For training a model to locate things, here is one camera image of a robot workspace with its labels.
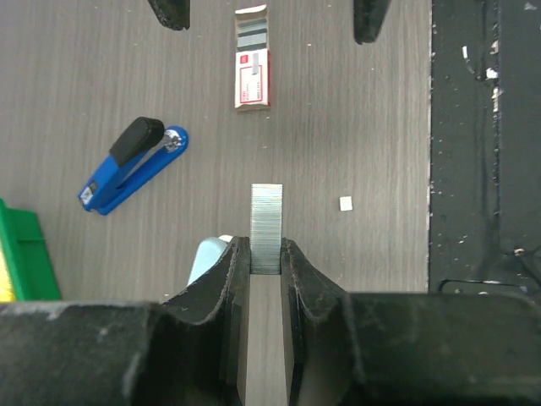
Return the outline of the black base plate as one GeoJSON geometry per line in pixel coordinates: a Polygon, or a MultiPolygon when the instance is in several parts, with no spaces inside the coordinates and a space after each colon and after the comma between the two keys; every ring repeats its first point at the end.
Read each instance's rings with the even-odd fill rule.
{"type": "Polygon", "coordinates": [[[540,298],[540,4],[432,4],[429,290],[540,298]]]}

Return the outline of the light blue small stapler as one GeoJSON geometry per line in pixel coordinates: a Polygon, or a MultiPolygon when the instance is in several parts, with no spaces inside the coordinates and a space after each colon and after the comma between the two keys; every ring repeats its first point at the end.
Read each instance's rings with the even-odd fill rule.
{"type": "Polygon", "coordinates": [[[199,244],[189,274],[188,286],[208,272],[218,262],[231,240],[231,235],[224,234],[219,237],[206,238],[199,244]]]}

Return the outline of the long staple strip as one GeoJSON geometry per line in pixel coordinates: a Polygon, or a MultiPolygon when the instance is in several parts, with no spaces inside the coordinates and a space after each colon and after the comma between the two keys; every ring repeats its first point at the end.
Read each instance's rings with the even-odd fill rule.
{"type": "Polygon", "coordinates": [[[281,273],[282,201],[281,184],[251,185],[249,246],[254,275],[281,273]]]}

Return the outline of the small staple strip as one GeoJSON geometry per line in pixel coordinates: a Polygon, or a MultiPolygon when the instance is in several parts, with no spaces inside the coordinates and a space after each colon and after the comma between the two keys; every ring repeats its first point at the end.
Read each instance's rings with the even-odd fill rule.
{"type": "Polygon", "coordinates": [[[352,210],[352,197],[350,195],[341,196],[339,198],[339,208],[340,208],[340,211],[351,211],[352,210]]]}

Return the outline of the green plastic tray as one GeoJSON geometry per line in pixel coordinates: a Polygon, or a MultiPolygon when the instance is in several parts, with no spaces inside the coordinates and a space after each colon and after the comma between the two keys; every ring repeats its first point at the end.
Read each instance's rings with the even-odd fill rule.
{"type": "Polygon", "coordinates": [[[46,240],[33,211],[1,204],[1,249],[8,263],[15,301],[61,299],[46,240]]]}

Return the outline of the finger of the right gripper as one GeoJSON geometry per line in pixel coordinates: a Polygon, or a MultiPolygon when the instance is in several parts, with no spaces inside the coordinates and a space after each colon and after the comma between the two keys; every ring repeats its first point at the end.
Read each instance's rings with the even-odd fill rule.
{"type": "Polygon", "coordinates": [[[359,45],[374,43],[385,21],[391,0],[353,0],[353,35],[359,45]]]}
{"type": "Polygon", "coordinates": [[[170,30],[190,27],[190,0],[148,0],[161,25],[170,30]]]}

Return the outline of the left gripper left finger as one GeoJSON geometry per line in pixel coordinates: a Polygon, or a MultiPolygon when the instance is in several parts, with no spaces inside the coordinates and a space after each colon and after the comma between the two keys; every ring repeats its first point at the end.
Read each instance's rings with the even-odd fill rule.
{"type": "Polygon", "coordinates": [[[163,306],[177,319],[176,383],[188,405],[243,405],[249,338],[249,238],[163,306]]]}

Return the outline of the yellow white toy cabbage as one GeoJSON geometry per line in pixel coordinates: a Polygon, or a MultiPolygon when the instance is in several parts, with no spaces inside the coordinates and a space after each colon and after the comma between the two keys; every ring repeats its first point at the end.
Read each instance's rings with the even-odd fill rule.
{"type": "Polygon", "coordinates": [[[0,301],[14,302],[15,300],[16,296],[9,275],[8,263],[3,249],[0,249],[0,301]]]}

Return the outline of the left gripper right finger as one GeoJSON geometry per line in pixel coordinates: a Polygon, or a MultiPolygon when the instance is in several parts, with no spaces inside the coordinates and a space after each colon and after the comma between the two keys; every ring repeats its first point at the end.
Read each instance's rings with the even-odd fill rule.
{"type": "Polygon", "coordinates": [[[281,308],[289,405],[362,405],[363,361],[353,295],[281,240],[281,308]]]}

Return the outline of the red white staple box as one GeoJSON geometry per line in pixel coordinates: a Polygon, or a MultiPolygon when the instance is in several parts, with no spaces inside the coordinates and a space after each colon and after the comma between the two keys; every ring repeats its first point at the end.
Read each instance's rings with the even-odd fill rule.
{"type": "Polygon", "coordinates": [[[238,111],[271,106],[271,53],[266,4],[235,11],[234,105],[238,111]]]}

